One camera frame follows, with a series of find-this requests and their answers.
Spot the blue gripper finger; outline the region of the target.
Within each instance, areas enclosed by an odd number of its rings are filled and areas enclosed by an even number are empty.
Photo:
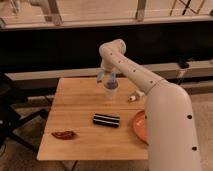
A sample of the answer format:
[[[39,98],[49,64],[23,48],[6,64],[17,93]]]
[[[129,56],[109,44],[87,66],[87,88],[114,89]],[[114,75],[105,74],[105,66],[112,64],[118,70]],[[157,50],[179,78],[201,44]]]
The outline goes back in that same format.
[[[111,73],[109,75],[109,80],[106,83],[107,88],[116,88],[117,87],[117,80],[116,80],[116,74]]]
[[[97,74],[97,78],[96,78],[97,83],[101,83],[101,82],[102,82],[102,79],[103,79],[104,75],[105,75],[104,70],[101,70],[101,71]]]

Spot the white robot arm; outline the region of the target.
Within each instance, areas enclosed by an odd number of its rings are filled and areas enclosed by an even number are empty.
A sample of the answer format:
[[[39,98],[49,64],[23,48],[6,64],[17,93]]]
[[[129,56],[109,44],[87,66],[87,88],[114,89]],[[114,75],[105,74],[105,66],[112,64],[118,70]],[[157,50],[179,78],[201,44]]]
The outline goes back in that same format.
[[[126,44],[102,44],[101,68],[117,69],[146,94],[149,171],[202,171],[192,102],[188,93],[125,56]]]

